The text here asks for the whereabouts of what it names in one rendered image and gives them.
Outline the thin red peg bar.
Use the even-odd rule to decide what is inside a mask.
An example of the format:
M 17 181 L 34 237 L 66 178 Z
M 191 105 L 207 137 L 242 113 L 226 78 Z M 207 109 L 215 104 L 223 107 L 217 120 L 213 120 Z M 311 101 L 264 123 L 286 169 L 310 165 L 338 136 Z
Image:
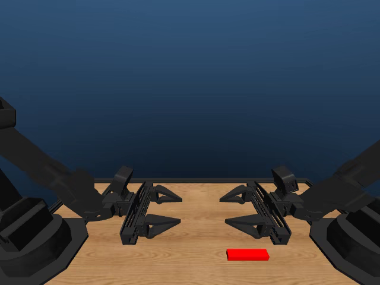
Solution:
M 227 249 L 228 261 L 268 261 L 270 256 L 266 249 Z

